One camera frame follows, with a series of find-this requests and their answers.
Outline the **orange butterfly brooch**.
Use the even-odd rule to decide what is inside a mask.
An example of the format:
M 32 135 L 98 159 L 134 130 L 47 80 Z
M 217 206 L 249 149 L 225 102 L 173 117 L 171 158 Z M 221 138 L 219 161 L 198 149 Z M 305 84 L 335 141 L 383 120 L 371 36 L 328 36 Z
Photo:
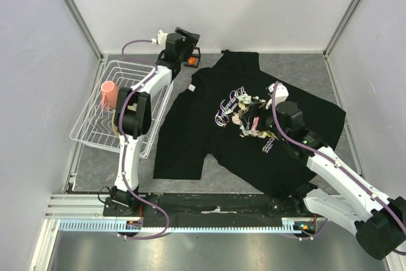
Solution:
M 189 65 L 195 65 L 195 63 L 196 63 L 196 58 L 190 57 L 190 58 L 188 59 L 188 64 L 189 64 Z

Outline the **black printed t-shirt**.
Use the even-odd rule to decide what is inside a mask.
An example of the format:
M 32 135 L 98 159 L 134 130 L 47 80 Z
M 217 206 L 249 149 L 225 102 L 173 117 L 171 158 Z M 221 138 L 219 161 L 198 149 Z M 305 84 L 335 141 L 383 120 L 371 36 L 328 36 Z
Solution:
M 154 178 L 198 180 L 207 155 L 271 197 L 288 197 L 315 176 L 294 160 L 274 133 L 242 129 L 252 100 L 268 101 L 276 78 L 263 72 L 255 52 L 225 50 L 212 66 L 192 75 L 194 91 L 175 99 L 160 127 Z

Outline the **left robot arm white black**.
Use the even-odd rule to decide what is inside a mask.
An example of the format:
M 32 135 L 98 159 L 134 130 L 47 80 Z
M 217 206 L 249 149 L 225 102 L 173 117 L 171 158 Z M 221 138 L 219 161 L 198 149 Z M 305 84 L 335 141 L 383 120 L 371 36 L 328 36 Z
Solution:
M 153 39 L 130 41 L 123 46 L 150 42 L 162 46 L 155 63 L 147 63 L 152 70 L 131 87 L 121 87 L 118 90 L 114 123 L 117 126 L 120 139 L 120 159 L 117 178 L 110 191 L 110 203 L 117 204 L 117 209 L 126 216 L 137 213 L 141 200 L 138 195 L 138 163 L 140 149 L 144 136 L 152 124 L 152 99 L 165 86 L 172 83 L 180 73 L 183 63 L 192 57 L 200 34 L 175 28 L 173 32 L 165 33 L 159 30 Z

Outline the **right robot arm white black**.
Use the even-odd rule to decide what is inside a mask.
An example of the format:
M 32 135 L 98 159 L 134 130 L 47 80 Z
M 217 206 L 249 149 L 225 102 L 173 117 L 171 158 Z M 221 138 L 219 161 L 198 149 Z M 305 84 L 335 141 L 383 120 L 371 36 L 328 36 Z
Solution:
M 295 215 L 309 212 L 327 217 L 352 233 L 371 257 L 382 260 L 390 253 L 404 255 L 405 198 L 391 198 L 365 181 L 343 162 L 314 131 L 308 129 L 297 103 L 252 100 L 241 113 L 242 129 L 274 133 L 287 151 L 309 170 L 326 180 L 342 200 L 314 189 L 290 201 Z

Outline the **small black open box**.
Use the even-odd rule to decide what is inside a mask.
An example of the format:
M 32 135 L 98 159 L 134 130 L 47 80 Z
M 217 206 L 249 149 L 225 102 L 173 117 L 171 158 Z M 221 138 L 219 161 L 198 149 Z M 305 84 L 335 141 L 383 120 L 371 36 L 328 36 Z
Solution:
M 184 65 L 186 67 L 193 67 L 193 68 L 198 68 L 199 63 L 201 59 L 201 52 L 199 47 L 194 47 L 192 54 L 189 56 L 189 58 L 186 60 Z

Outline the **pink plastic cup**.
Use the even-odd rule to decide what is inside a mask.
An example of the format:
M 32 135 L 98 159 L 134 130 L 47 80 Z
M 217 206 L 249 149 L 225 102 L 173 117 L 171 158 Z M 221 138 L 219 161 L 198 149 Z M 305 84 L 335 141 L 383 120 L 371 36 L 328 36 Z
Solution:
M 118 85 L 113 81 L 105 81 L 101 87 L 101 108 L 103 110 L 115 109 L 119 93 Z

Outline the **tan round plate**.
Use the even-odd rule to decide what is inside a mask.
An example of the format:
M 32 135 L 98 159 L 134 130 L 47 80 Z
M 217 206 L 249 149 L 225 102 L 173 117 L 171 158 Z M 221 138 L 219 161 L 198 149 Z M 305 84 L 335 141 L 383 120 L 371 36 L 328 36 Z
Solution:
M 119 137 L 119 135 L 120 135 L 119 129 L 118 129 L 118 127 L 117 127 L 117 124 L 116 124 L 114 118 L 112 118 L 112 129 L 113 129 L 113 132 L 114 132 L 115 136 L 116 136 L 116 137 Z

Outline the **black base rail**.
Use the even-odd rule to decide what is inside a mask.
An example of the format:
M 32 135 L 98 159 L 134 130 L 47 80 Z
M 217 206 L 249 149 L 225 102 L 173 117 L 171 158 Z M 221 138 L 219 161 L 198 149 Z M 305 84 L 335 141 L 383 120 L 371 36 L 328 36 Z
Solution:
M 99 199 L 103 216 L 138 217 L 147 225 L 163 225 L 169 215 L 172 226 L 199 222 L 203 216 L 236 215 L 256 218 L 320 218 L 310 212 L 300 197 L 286 199 L 263 194 L 143 194 L 141 199 L 128 192 Z

